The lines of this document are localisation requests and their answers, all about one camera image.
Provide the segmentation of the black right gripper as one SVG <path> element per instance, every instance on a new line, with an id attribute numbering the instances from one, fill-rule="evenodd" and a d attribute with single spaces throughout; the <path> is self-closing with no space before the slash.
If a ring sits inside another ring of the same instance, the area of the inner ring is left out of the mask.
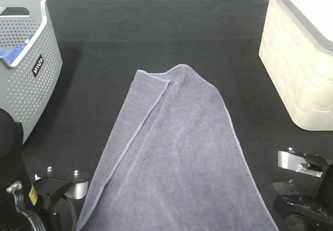
<path id="1" fill-rule="evenodd" d="M 332 159 L 297 152 L 277 152 L 279 168 L 300 174 L 275 182 L 273 208 L 290 230 L 332 230 Z"/>

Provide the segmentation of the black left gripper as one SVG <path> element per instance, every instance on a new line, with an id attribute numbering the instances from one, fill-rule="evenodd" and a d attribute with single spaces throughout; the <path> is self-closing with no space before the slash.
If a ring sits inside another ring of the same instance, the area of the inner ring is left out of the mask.
<path id="1" fill-rule="evenodd" d="M 76 230 L 77 205 L 83 202 L 89 174 L 46 171 L 31 180 L 25 169 L 6 182 L 7 230 Z"/>

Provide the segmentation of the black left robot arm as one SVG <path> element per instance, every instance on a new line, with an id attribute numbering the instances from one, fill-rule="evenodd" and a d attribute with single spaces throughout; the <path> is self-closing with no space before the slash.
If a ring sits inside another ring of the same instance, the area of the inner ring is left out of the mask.
<path id="1" fill-rule="evenodd" d="M 23 126 L 1 110 L 1 230 L 78 230 L 89 176 L 49 166 L 31 180 L 21 155 Z"/>

